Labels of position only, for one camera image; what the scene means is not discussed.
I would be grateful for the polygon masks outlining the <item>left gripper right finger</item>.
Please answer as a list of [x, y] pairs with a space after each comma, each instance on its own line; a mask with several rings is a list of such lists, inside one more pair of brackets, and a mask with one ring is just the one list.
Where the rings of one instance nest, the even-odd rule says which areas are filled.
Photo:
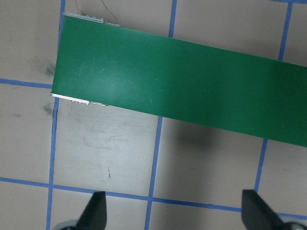
[[242, 191], [241, 219], [247, 230], [280, 230], [284, 222], [254, 190]]

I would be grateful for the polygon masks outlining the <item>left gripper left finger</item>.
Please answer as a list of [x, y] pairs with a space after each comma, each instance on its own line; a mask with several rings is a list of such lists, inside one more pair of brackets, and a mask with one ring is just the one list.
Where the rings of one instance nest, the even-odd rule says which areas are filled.
[[106, 193], [95, 192], [81, 214], [76, 229], [104, 230], [107, 224]]

